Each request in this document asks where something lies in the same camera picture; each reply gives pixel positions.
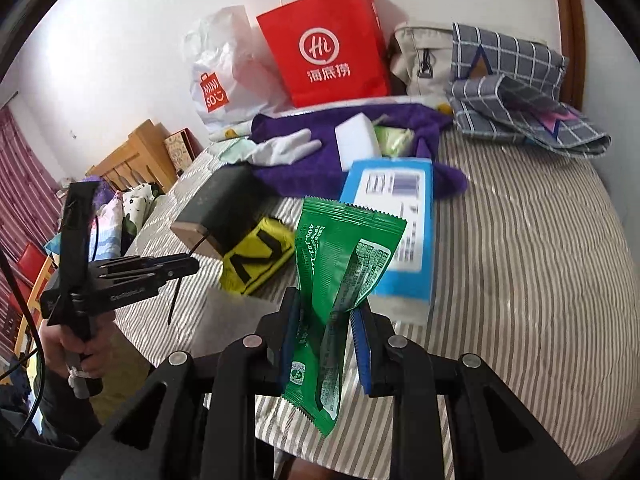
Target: black sleeve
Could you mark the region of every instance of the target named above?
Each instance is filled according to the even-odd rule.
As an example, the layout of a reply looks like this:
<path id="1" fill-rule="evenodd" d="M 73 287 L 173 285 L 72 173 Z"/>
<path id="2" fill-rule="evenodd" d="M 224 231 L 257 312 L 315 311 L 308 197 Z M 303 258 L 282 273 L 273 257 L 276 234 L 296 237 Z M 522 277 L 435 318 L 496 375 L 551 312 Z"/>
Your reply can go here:
<path id="1" fill-rule="evenodd" d="M 40 377 L 35 381 L 35 391 Z M 89 399 L 76 399 L 65 379 L 47 369 L 40 403 L 42 438 L 48 444 L 79 450 L 100 430 Z"/>

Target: blue box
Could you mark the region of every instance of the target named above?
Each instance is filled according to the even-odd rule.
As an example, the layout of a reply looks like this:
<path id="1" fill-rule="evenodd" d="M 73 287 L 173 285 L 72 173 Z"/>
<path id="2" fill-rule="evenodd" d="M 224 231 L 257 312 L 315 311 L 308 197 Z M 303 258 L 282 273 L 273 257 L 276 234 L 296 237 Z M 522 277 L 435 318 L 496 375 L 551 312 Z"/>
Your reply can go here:
<path id="1" fill-rule="evenodd" d="M 375 312 L 427 323 L 433 284 L 433 167 L 428 158 L 376 158 L 353 163 L 340 202 L 399 216 L 407 226 L 378 286 Z"/>

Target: striped tablecloth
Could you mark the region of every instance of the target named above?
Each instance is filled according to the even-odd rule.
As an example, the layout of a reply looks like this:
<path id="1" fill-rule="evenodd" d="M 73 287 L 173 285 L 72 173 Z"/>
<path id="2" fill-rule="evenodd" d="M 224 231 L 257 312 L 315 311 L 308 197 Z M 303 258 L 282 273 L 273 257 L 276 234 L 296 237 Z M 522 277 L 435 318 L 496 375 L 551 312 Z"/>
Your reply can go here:
<path id="1" fill-rule="evenodd" d="M 396 332 L 429 352 L 474 352 L 496 371 L 576 463 L 626 437 L 640 413 L 640 316 L 634 266 L 622 228 L 588 162 L 537 148 L 469 142 L 449 132 L 440 160 L 462 168 L 469 190 L 435 207 L 433 310 L 427 326 L 396 322 Z M 220 162 L 202 153 L 174 185 L 129 254 L 184 250 L 169 225 Z M 271 212 L 295 228 L 301 201 Z M 150 362 L 190 350 L 208 287 L 222 264 L 198 257 L 200 272 L 118 312 L 117 323 Z M 295 266 L 263 287 L 280 302 Z M 443 399 L 447 479 L 453 478 Z M 310 462 L 362 478 L 388 477 L 392 401 L 369 399 L 358 384 L 348 341 L 338 424 L 323 438 L 283 399 L 258 397 L 256 436 Z"/>

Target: human hand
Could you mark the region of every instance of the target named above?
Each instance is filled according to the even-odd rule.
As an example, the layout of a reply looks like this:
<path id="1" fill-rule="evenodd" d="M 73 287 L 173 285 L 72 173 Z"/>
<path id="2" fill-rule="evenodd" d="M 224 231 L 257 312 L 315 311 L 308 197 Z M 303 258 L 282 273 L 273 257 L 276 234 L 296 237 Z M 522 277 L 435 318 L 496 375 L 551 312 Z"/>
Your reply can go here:
<path id="1" fill-rule="evenodd" d="M 87 342 L 76 336 L 68 326 L 48 326 L 48 320 L 44 320 L 40 326 L 40 340 L 47 368 L 64 379 L 68 378 L 69 371 L 65 362 L 65 350 L 68 350 L 88 356 L 81 362 L 83 372 L 93 379 L 102 377 L 111 361 L 111 336 L 116 331 L 113 322 L 115 319 L 115 312 L 95 317 L 96 333 L 94 338 Z"/>

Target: person's arm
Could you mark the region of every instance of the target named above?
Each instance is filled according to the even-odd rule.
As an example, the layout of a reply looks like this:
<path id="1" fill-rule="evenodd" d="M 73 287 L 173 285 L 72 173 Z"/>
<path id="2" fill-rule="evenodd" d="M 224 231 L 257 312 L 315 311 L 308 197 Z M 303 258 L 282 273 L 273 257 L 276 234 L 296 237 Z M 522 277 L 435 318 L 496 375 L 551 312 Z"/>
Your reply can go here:
<path id="1" fill-rule="evenodd" d="M 89 399 L 77 399 L 68 385 L 65 349 L 89 355 L 82 361 L 82 370 L 92 378 L 102 377 L 111 357 L 111 336 L 116 330 L 114 319 L 113 312 L 98 316 L 97 333 L 87 343 L 77 338 L 68 327 L 47 326 L 46 322 L 40 327 L 47 366 L 40 412 L 43 418 L 42 438 L 48 444 L 81 449 L 100 430 Z M 39 387 L 40 377 L 37 377 L 36 392 Z"/>

